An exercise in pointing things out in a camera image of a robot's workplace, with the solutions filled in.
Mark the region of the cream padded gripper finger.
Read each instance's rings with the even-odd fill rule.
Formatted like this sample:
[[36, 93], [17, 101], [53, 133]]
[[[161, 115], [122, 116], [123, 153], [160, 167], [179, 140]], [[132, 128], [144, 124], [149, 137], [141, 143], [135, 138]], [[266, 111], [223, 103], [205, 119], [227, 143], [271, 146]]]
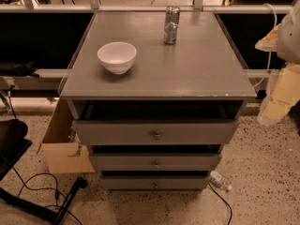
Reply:
[[278, 123], [300, 101], [300, 65], [289, 63], [268, 80], [266, 97], [257, 116], [264, 126]]

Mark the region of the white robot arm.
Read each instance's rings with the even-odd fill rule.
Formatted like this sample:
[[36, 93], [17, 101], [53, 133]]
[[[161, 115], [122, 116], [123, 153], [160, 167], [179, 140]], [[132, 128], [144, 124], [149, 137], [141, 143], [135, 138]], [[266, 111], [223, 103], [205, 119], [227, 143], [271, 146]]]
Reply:
[[268, 79], [266, 98], [257, 118], [261, 125], [271, 126], [300, 101], [300, 7], [294, 6], [255, 48], [275, 52], [287, 63], [276, 78]]

